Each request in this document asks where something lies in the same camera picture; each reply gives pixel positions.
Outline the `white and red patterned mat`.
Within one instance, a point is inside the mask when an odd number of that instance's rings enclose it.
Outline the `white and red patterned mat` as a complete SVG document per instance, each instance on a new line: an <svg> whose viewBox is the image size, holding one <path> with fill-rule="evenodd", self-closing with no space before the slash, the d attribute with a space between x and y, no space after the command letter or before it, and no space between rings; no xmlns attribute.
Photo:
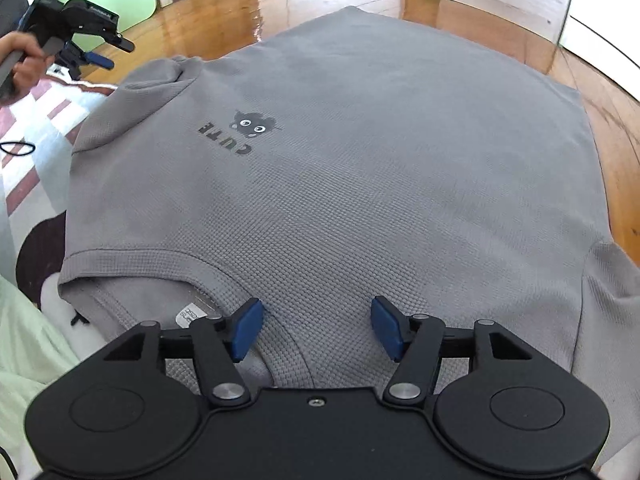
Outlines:
<svg viewBox="0 0 640 480"><path fill-rule="evenodd" d="M1 275L81 360L105 340L58 294L70 159L82 123L114 90L47 76L1 109Z"/></svg>

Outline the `light green cloth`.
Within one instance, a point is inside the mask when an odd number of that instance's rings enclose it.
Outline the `light green cloth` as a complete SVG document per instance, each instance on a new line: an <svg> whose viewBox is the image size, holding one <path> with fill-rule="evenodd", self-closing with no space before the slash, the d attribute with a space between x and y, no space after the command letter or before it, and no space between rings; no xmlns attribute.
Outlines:
<svg viewBox="0 0 640 480"><path fill-rule="evenodd" d="M15 479L26 445L24 416L40 391L79 363L63 335L7 280L1 281L1 477Z"/></svg>

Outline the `grey waffle-knit shirt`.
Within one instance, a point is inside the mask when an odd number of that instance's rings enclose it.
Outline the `grey waffle-knit shirt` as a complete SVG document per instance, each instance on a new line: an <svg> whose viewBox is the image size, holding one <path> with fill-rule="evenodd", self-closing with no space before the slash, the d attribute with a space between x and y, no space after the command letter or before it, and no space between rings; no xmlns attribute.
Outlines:
<svg viewBox="0 0 640 480"><path fill-rule="evenodd" d="M256 297L251 387L382 387L369 304L489 318L611 414L639 474L639 270L577 92L441 30L346 8L215 61L159 58L85 120L58 292L106 339Z"/></svg>

